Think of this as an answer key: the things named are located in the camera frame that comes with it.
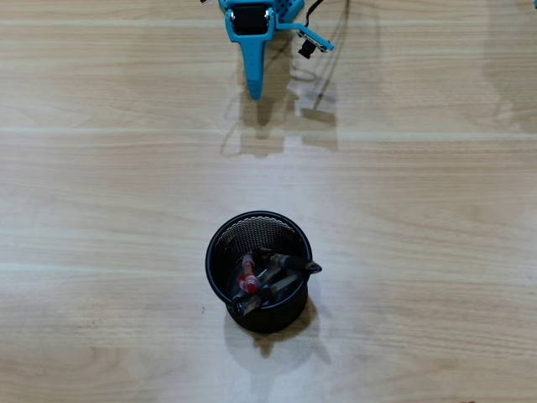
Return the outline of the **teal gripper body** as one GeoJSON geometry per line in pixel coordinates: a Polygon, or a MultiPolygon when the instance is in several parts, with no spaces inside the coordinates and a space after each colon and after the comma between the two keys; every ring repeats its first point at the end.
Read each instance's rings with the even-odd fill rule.
{"type": "Polygon", "coordinates": [[[243,36],[271,34],[278,24],[292,23],[305,2],[220,0],[218,5],[224,14],[229,39],[237,43],[243,36]]]}

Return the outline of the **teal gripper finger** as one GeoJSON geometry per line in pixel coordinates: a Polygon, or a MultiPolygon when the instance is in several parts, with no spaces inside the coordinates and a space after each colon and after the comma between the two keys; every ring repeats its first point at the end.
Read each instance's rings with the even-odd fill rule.
{"type": "Polygon", "coordinates": [[[266,44],[266,39],[257,38],[246,38],[240,43],[248,92],[255,101],[263,94],[266,44]]]}

